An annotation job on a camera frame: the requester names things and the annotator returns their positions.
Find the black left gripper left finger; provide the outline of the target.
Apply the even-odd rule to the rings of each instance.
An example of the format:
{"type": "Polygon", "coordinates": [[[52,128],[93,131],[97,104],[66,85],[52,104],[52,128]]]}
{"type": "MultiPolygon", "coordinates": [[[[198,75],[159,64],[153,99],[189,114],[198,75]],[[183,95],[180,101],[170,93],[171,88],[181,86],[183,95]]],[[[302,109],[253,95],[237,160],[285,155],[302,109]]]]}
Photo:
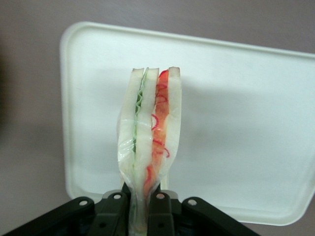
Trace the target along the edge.
{"type": "Polygon", "coordinates": [[[128,195],[110,191],[96,204],[96,214],[88,236],[126,236],[128,233],[128,195]]]}

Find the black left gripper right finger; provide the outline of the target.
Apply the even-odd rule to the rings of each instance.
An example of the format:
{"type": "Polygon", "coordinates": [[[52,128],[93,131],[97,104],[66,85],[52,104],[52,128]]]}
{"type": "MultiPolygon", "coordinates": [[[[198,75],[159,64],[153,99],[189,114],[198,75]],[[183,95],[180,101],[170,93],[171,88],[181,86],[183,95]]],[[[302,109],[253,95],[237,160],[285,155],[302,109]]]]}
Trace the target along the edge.
{"type": "Polygon", "coordinates": [[[151,196],[148,215],[148,236],[174,236],[175,227],[171,209],[171,198],[165,192],[151,196]]]}

